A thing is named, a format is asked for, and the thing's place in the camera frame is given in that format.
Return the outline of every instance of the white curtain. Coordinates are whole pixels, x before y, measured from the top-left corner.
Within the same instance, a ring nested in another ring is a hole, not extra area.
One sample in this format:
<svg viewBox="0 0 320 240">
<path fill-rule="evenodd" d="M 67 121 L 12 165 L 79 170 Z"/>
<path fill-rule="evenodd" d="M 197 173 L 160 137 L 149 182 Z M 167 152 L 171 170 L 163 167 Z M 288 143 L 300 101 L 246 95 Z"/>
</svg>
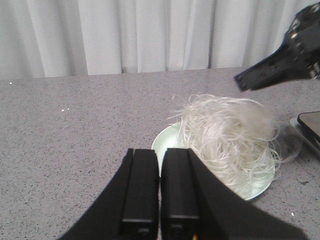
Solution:
<svg viewBox="0 0 320 240">
<path fill-rule="evenodd" d="M 248 67 L 317 0 L 1 0 L 0 79 Z"/>
</svg>

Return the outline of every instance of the granite countertop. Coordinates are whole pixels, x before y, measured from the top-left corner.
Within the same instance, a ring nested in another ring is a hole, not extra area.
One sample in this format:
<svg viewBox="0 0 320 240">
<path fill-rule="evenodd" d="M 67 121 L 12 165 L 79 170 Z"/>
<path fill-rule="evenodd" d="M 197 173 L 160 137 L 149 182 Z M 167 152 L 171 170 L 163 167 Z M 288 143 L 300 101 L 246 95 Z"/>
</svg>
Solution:
<svg viewBox="0 0 320 240">
<path fill-rule="evenodd" d="M 90 206 L 127 148 L 151 148 L 174 95 L 257 100 L 288 123 L 320 110 L 318 80 L 240 92 L 241 68 L 0 80 L 0 238 L 56 239 Z M 252 201 L 320 239 L 320 161 L 305 145 Z"/>
</svg>

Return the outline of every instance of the plate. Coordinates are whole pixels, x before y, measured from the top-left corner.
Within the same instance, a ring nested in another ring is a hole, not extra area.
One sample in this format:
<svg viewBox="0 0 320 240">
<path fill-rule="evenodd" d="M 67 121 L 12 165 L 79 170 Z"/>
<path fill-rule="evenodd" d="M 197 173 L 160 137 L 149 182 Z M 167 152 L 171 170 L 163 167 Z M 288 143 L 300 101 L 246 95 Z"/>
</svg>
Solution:
<svg viewBox="0 0 320 240">
<path fill-rule="evenodd" d="M 180 123 L 175 123 L 162 130 L 159 135 L 154 139 L 151 149 L 153 149 L 158 158 L 159 175 L 161 176 L 162 162 L 164 160 L 167 148 L 174 148 L 177 143 L 179 134 Z M 273 177 L 274 173 L 269 173 L 268 177 Z M 251 195 L 244 198 L 244 200 L 251 200 L 262 194 L 271 184 L 272 180 L 264 183 L 254 183 Z"/>
</svg>

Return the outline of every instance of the noodles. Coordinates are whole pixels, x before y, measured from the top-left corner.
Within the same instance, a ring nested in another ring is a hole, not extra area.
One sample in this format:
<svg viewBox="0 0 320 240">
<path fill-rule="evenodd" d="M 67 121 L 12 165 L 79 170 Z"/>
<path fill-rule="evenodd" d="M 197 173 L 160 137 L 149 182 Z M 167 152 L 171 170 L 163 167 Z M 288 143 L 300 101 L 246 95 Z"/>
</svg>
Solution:
<svg viewBox="0 0 320 240">
<path fill-rule="evenodd" d="M 275 115 L 247 98 L 192 95 L 176 111 L 179 148 L 191 148 L 226 186 L 242 198 L 254 184 L 271 182 L 281 157 L 273 140 L 280 126 Z"/>
</svg>

